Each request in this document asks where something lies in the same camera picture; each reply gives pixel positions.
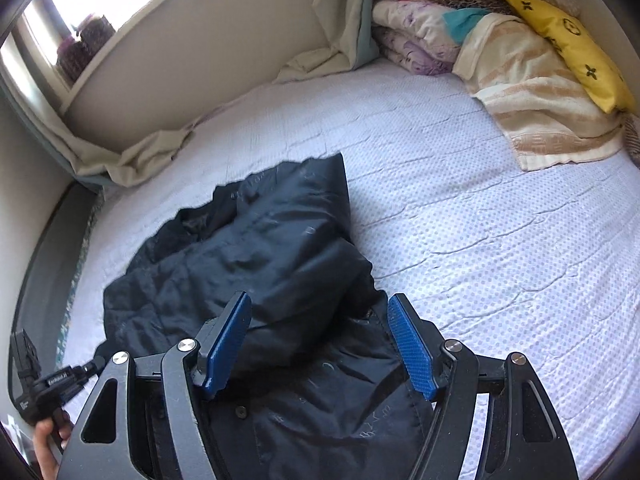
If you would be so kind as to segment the person's left hand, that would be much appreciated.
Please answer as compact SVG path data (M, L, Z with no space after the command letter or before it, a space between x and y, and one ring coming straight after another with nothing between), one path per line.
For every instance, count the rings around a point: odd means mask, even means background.
M64 422L58 428L55 428L54 420L49 417L37 422L34 429L32 443L43 480L56 480L60 469L50 445L52 436L56 434L61 439L62 448L66 448L74 429L70 414L62 411L62 417Z

